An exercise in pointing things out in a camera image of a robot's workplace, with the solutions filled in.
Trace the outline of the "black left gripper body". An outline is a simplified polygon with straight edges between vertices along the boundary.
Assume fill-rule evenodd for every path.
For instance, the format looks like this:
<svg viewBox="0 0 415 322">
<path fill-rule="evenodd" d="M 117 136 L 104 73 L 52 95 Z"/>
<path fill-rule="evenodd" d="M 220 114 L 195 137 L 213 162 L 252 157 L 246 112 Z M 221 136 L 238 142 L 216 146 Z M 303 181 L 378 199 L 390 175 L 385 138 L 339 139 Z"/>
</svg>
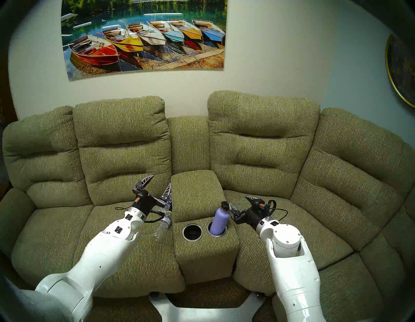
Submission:
<svg viewBox="0 0 415 322">
<path fill-rule="evenodd" d="M 137 191 L 136 189 L 132 190 L 133 193 L 136 195 L 136 199 L 131 205 L 131 207 L 138 209 L 141 213 L 145 216 L 148 216 L 152 209 L 155 206 L 161 207 L 162 211 L 167 212 L 169 211 L 169 203 L 163 202 L 160 198 L 156 198 L 149 194 L 149 192 L 145 189 Z"/>
</svg>

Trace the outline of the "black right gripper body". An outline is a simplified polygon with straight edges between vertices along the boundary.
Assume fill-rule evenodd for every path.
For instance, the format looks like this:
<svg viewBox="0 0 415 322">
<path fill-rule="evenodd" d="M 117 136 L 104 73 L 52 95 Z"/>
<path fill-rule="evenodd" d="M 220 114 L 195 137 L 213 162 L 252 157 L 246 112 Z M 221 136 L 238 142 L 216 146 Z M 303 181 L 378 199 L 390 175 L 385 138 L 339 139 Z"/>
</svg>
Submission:
<svg viewBox="0 0 415 322">
<path fill-rule="evenodd" d="M 254 230 L 262 222 L 264 224 L 264 219 L 270 217 L 275 211 L 276 201 L 271 199 L 267 203 L 260 199 L 259 202 L 255 205 L 251 205 L 250 208 L 241 211 L 241 216 L 239 220 L 234 220 L 235 224 L 248 224 Z"/>
</svg>

